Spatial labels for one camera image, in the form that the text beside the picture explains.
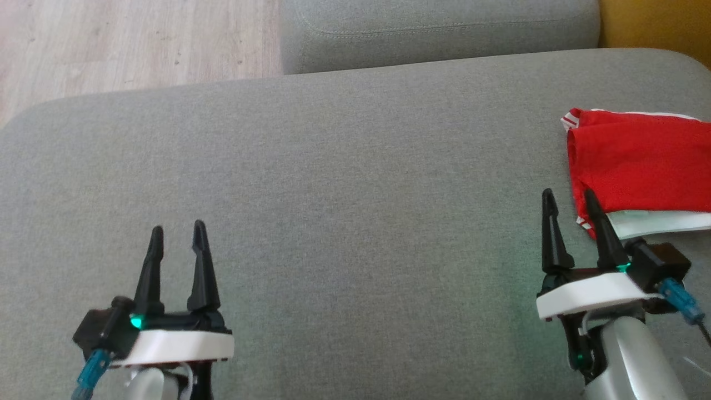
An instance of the gray upholstered surface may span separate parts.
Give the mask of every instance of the gray upholstered surface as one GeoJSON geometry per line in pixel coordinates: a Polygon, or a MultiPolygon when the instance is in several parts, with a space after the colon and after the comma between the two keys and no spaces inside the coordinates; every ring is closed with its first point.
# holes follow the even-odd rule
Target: gray upholstered surface
{"type": "Polygon", "coordinates": [[[597,0],[282,0],[285,73],[597,47],[597,0]]]}
{"type": "MultiPolygon", "coordinates": [[[[90,307],[132,295],[151,227],[183,309],[207,223],[236,358],[224,399],[577,399],[537,319],[540,192],[579,265],[570,107],[711,120],[711,74],[676,53],[592,50],[243,80],[46,103],[0,132],[0,387],[68,399],[90,307]]],[[[670,236],[711,310],[709,233],[670,236]]],[[[693,399],[711,351],[651,318],[693,399]]],[[[121,399],[112,372],[97,399],[121,399]]]]}

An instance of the stitching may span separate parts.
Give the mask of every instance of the stitching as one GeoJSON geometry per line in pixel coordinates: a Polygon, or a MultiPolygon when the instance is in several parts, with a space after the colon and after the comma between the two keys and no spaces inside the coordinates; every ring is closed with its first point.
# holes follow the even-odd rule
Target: stitching
{"type": "Polygon", "coordinates": [[[469,22],[458,22],[458,23],[450,23],[447,25],[421,25],[421,26],[406,26],[402,28],[386,28],[386,29],[371,29],[367,31],[327,31],[325,29],[320,29],[315,27],[309,20],[306,19],[306,17],[303,15],[301,12],[301,7],[299,0],[293,0],[294,2],[294,10],[296,11],[297,16],[304,22],[304,25],[306,25],[307,28],[309,28],[311,31],[314,33],[320,35],[320,36],[391,36],[391,35],[397,35],[397,34],[410,34],[414,32],[436,32],[439,31],[440,29],[442,30],[454,30],[457,28],[473,28],[475,26],[492,26],[492,25],[523,25],[526,23],[551,23],[551,22],[564,22],[564,21],[570,21],[572,19],[577,19],[580,16],[583,16],[585,14],[589,14],[588,11],[583,11],[580,14],[574,15],[574,16],[569,16],[567,18],[563,19],[519,19],[519,20],[513,20],[513,21],[479,21],[475,23],[469,23],[469,22]]]}

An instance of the light wood plank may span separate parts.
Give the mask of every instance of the light wood plank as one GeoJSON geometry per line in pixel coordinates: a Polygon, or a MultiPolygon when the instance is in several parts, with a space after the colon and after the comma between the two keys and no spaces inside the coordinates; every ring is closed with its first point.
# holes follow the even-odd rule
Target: light wood plank
{"type": "Polygon", "coordinates": [[[0,127],[57,98],[282,74],[278,0],[0,0],[0,127]]]}

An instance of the gray ottoman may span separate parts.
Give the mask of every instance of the gray ottoman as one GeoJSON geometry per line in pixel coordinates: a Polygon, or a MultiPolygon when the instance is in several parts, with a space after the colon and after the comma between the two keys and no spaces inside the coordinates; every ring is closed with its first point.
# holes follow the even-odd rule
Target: gray ottoman
{"type": "Polygon", "coordinates": [[[285,73],[593,48],[597,0],[282,0],[285,73]]]}
{"type": "MultiPolygon", "coordinates": [[[[208,227],[234,360],[215,400],[577,399],[559,323],[538,320],[540,193],[575,224],[559,118],[572,106],[711,120],[711,73],[665,51],[451,60],[93,95],[0,131],[3,399],[68,399],[71,335],[132,295],[163,224],[162,296],[184,310],[208,227]]],[[[709,233],[668,239],[711,310],[709,233]]],[[[691,399],[698,330],[651,317],[691,399]]],[[[96,399],[123,399],[110,372],[96,399]]]]}

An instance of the red cloth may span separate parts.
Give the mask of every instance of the red cloth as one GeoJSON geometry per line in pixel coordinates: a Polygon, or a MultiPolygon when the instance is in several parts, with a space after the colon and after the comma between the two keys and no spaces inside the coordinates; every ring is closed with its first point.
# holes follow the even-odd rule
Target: red cloth
{"type": "MultiPolygon", "coordinates": [[[[677,115],[574,108],[568,162],[578,223],[588,228],[584,191],[606,213],[620,210],[711,212],[711,124],[677,115]]],[[[593,229],[588,229],[594,237],[593,229]]]]}

